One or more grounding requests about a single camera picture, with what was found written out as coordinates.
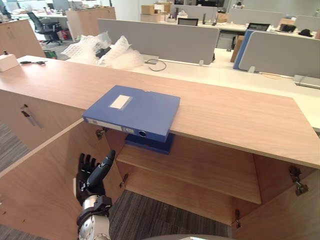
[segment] paper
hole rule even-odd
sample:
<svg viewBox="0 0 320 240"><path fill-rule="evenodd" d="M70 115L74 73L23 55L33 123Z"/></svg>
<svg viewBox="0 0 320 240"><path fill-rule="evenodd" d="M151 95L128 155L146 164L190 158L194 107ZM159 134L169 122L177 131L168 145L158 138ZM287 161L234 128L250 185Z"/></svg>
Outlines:
<svg viewBox="0 0 320 240"><path fill-rule="evenodd" d="M130 99L130 96L119 95L116 100L114 100L114 102L110 105L110 108L122 109Z"/></svg>

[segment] wooden countertop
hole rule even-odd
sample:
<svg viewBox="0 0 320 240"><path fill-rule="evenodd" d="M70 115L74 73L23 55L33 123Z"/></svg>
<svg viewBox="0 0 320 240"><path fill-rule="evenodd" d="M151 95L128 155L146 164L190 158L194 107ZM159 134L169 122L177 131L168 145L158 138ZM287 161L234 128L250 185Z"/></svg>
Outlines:
<svg viewBox="0 0 320 240"><path fill-rule="evenodd" d="M320 169L320 140L292 98L47 60L0 72L0 89L80 109L114 85L175 95L172 133Z"/></svg>
<svg viewBox="0 0 320 240"><path fill-rule="evenodd" d="M0 26L2 26L2 25L6 25L6 24L19 23L20 21L28 21L28 19L7 21L7 22L0 23Z"/></svg>

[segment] gray partition panel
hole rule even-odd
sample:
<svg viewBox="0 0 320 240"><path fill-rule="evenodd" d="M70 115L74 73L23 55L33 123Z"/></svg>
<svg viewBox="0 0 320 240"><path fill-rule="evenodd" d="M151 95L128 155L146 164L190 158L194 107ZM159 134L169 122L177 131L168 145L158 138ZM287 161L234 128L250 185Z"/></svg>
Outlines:
<svg viewBox="0 0 320 240"><path fill-rule="evenodd" d="M219 29L140 21L98 19L100 33L107 31L113 43L125 36L141 54L160 59L205 65L212 62Z"/></svg>
<svg viewBox="0 0 320 240"><path fill-rule="evenodd" d="M300 31L303 29L309 29L311 32L318 31L320 29L320 17L298 15L294 25Z"/></svg>
<svg viewBox="0 0 320 240"><path fill-rule="evenodd" d="M199 19L203 20L205 14L205 20L214 20L216 19L217 8L215 6L191 6L191 5L171 5L171 14L175 16L176 8L184 10L188 14L189 19Z"/></svg>
<svg viewBox="0 0 320 240"><path fill-rule="evenodd" d="M234 24L271 24L277 27L283 16L284 14L281 12L232 8L229 12L228 23L233 22Z"/></svg>
<svg viewBox="0 0 320 240"><path fill-rule="evenodd" d="M287 76L320 77L320 40L255 31L239 68Z"/></svg>

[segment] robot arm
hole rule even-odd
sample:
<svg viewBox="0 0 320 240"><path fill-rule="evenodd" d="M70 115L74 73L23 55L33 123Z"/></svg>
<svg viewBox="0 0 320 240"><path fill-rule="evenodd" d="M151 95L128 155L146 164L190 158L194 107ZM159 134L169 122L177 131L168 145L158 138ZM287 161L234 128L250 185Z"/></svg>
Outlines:
<svg viewBox="0 0 320 240"><path fill-rule="evenodd" d="M105 195L103 179L111 169L115 154L111 150L96 166L95 158L80 155L75 181L75 195L83 208L76 221L79 240L110 240L108 217L112 201Z"/></svg>

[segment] bubble wrap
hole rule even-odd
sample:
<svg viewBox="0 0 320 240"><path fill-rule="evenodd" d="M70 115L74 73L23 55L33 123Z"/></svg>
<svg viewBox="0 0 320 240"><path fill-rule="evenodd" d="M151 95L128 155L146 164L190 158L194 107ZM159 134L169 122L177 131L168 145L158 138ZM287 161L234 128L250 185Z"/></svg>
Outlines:
<svg viewBox="0 0 320 240"><path fill-rule="evenodd" d="M108 32L100 33L97 36L82 35L78 43L71 44L61 54L67 55L69 58L78 57L78 59L82 59L83 56L95 55L99 49L106 49L110 45L111 39L108 36Z"/></svg>
<svg viewBox="0 0 320 240"><path fill-rule="evenodd" d="M122 55L129 47L130 44L126 37L121 36L114 45L110 46L111 50L100 58L98 64L101 66L109 66L112 60Z"/></svg>
<svg viewBox="0 0 320 240"><path fill-rule="evenodd" d="M144 64L144 57L131 47L123 54L112 60L107 67L113 69L131 69Z"/></svg>

